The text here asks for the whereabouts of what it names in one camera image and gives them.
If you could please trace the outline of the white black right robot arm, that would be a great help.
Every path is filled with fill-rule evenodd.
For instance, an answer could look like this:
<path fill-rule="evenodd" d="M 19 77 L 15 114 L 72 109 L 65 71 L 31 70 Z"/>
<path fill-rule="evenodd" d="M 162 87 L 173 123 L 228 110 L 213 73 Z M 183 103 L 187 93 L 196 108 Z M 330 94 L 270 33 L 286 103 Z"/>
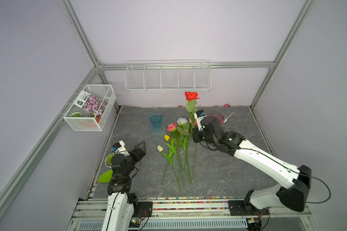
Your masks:
<path fill-rule="evenodd" d="M 277 182 L 267 189 L 250 190 L 243 201 L 245 208 L 261 210 L 284 206 L 296 212 L 304 211 L 311 188 L 312 170 L 308 166 L 297 167 L 286 163 L 258 148 L 244 136 L 234 131 L 225 132 L 219 121 L 212 116 L 195 119 L 195 143 L 203 141 L 212 145 L 217 151 L 253 165 Z"/>

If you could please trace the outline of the white blue rose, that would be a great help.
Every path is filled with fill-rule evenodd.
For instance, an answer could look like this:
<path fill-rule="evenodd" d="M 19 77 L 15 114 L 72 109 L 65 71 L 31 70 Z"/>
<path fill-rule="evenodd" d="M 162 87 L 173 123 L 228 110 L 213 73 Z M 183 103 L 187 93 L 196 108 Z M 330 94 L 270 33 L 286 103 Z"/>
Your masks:
<path fill-rule="evenodd" d="M 179 133 L 183 137 L 182 147 L 185 152 L 184 170 L 186 171 L 187 177 L 190 178 L 189 151 L 188 151 L 189 138 L 190 138 L 190 124 L 186 118 L 180 117 L 177 120 L 177 128 L 178 129 L 181 128 L 181 131 Z"/>

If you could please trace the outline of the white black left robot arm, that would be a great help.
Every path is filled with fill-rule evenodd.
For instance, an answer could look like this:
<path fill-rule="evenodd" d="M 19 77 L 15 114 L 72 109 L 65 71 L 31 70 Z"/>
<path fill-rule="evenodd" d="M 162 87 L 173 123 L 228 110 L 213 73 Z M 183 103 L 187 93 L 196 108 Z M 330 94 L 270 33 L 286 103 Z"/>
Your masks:
<path fill-rule="evenodd" d="M 146 142 L 142 141 L 134 146 L 133 150 L 128 151 L 125 143 L 119 141 L 113 144 L 112 150 L 112 176 L 107 188 L 108 205 L 101 230 L 127 231 L 138 209 L 137 196 L 130 192 L 133 178 L 131 173 L 138 170 L 136 164 L 140 163 L 147 153 Z"/>

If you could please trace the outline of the red rose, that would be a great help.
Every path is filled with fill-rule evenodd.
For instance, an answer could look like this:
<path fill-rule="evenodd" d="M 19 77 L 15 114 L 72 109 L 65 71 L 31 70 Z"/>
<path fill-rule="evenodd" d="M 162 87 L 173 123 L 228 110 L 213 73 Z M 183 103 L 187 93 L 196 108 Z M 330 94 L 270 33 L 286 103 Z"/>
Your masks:
<path fill-rule="evenodd" d="M 186 110 L 190 114 L 189 122 L 186 124 L 188 128 L 184 129 L 185 166 L 187 169 L 189 169 L 190 168 L 189 142 L 190 142 L 190 139 L 193 137 L 193 133 L 198 131 L 198 122 L 195 116 L 197 115 L 197 111 L 198 111 L 196 108 L 197 100 L 199 100 L 200 98 L 197 92 L 191 92 L 191 91 L 185 91 L 185 97 L 187 100 Z"/>

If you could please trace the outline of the yellow tulip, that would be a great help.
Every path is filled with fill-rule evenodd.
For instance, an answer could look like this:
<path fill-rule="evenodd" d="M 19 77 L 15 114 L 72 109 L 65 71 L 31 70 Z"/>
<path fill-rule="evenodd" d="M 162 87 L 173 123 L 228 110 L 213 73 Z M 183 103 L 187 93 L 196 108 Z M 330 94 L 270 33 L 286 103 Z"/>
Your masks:
<path fill-rule="evenodd" d="M 172 166 L 173 173 L 179 188 L 179 191 L 182 192 L 181 184 L 180 184 L 180 173 L 177 172 L 176 167 L 174 166 L 174 157 L 177 157 L 177 147 L 175 145 L 175 138 L 170 137 L 169 135 L 165 135 L 164 139 L 166 140 L 166 145 L 169 148 L 169 154 L 167 154 L 167 160 Z"/>

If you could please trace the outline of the white tulip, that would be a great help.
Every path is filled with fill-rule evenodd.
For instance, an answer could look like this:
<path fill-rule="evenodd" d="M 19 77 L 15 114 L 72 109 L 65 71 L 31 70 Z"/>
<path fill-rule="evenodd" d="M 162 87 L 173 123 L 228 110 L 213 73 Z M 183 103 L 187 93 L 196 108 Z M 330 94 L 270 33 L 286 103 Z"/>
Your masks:
<path fill-rule="evenodd" d="M 161 146 L 161 145 L 158 145 L 157 146 L 157 150 L 165 157 L 166 159 L 166 162 L 165 162 L 165 166 L 163 168 L 163 177 L 162 177 L 162 182 L 161 182 L 161 185 L 164 185 L 164 181 L 165 181 L 165 177 L 166 177 L 166 173 L 167 173 L 167 170 L 168 170 L 168 167 L 169 165 L 173 165 L 173 155 L 174 155 L 174 152 L 169 148 L 169 153 L 167 154 L 165 151 L 164 151 L 164 148 Z"/>

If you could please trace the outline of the pink rose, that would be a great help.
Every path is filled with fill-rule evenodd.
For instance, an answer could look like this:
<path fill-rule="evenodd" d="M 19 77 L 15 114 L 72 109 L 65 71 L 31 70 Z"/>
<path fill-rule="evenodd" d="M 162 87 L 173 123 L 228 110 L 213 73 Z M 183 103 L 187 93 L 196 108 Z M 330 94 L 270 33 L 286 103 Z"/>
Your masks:
<path fill-rule="evenodd" d="M 177 157 L 174 157 L 174 166 L 176 167 L 177 172 L 180 173 L 180 184 L 182 190 L 186 188 L 185 185 L 185 170 L 184 170 L 184 165 L 182 161 L 182 151 L 184 151 L 182 147 L 182 141 L 183 137 L 180 135 L 181 128 L 177 128 L 176 123 L 172 123 L 168 125 L 168 128 L 166 129 L 167 132 L 169 133 L 168 135 L 172 138 L 175 138 L 175 145 L 177 147 Z"/>
<path fill-rule="evenodd" d="M 190 165 L 190 185 L 193 184 L 193 177 L 194 177 L 194 170 L 195 170 L 195 161 L 196 161 L 196 154 L 197 150 L 193 141 L 193 129 L 196 128 L 195 125 L 196 121 L 194 118 L 194 115 L 190 115 L 190 138 L 189 138 L 189 145 L 188 145 L 188 151 L 190 154 L 189 157 L 189 165 Z"/>

